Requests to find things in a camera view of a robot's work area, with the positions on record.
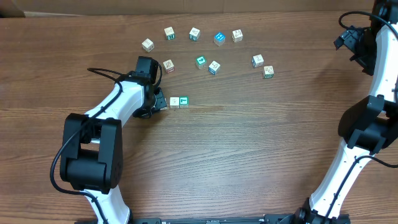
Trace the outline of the wooden block with red print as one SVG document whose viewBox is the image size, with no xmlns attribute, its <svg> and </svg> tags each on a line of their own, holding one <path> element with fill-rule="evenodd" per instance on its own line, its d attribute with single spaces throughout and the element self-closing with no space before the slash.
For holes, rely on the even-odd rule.
<svg viewBox="0 0 398 224">
<path fill-rule="evenodd" d="M 179 97 L 170 97 L 169 106 L 170 109 L 178 109 L 180 108 Z"/>
</svg>

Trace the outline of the green 7 top block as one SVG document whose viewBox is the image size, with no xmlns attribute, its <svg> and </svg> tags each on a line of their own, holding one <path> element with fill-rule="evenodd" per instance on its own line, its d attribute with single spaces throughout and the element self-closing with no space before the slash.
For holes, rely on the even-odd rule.
<svg viewBox="0 0 398 224">
<path fill-rule="evenodd" d="M 179 108 L 188 108 L 189 107 L 189 97 L 188 96 L 180 96 L 179 97 Z"/>
</svg>

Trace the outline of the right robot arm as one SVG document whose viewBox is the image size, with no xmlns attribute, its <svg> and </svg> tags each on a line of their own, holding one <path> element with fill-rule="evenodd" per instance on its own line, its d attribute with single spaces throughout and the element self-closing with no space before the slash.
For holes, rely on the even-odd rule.
<svg viewBox="0 0 398 224">
<path fill-rule="evenodd" d="M 349 223 L 341 206 L 369 161 L 388 164 L 376 154 L 397 139 L 397 1 L 377 0 L 368 27 L 345 26 L 335 40 L 351 60 L 372 76 L 369 95 L 342 115 L 338 152 L 320 186 L 293 214 L 264 215 L 264 223 Z"/>
</svg>

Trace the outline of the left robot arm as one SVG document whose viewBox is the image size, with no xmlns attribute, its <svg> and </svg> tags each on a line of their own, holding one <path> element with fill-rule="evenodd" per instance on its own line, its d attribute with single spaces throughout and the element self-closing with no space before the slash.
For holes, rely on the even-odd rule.
<svg viewBox="0 0 398 224">
<path fill-rule="evenodd" d="M 94 223 L 132 223 L 119 181 L 123 171 L 122 128 L 129 118 L 151 118 L 167 108 L 160 87 L 162 67 L 140 56 L 127 73 L 103 68 L 90 72 L 114 82 L 112 92 L 84 114 L 65 119 L 62 146 L 53 159 L 50 181 L 59 192 L 86 197 L 96 214 Z"/>
</svg>

